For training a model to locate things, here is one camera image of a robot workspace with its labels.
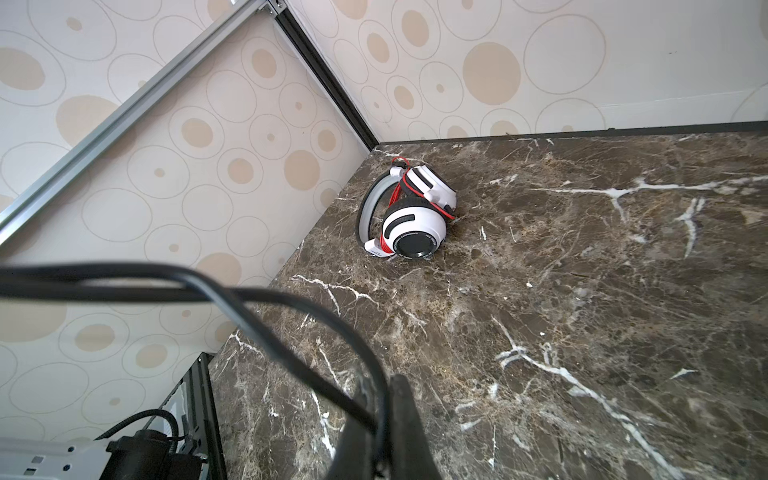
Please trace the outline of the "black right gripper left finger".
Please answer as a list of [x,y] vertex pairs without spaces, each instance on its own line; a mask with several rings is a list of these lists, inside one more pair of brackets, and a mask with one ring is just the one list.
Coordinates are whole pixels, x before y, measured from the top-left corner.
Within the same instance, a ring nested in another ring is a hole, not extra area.
[[347,415],[336,445],[336,453],[325,480],[371,480],[374,477],[372,440],[368,429]]

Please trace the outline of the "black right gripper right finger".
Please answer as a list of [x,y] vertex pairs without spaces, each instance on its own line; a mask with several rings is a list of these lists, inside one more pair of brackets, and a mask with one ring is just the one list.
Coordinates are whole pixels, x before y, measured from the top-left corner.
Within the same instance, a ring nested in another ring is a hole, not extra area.
[[440,479],[412,389],[404,375],[391,377],[390,395],[391,478]]

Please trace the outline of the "white black headphones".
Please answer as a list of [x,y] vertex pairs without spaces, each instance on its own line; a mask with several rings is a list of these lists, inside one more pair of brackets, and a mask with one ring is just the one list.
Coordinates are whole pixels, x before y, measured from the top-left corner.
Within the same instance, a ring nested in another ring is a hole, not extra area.
[[433,255],[456,218],[457,193],[426,165],[396,156],[369,188],[358,209],[357,239],[378,258]]

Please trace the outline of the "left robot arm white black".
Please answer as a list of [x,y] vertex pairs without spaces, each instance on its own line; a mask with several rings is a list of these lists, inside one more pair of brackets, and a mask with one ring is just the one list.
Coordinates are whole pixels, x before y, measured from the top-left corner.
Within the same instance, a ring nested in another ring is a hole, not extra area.
[[[145,418],[159,417],[170,433],[142,429],[116,440],[112,437]],[[182,453],[183,439],[175,416],[162,409],[138,412],[92,441],[48,442],[1,439],[3,479],[203,479],[207,460]]]

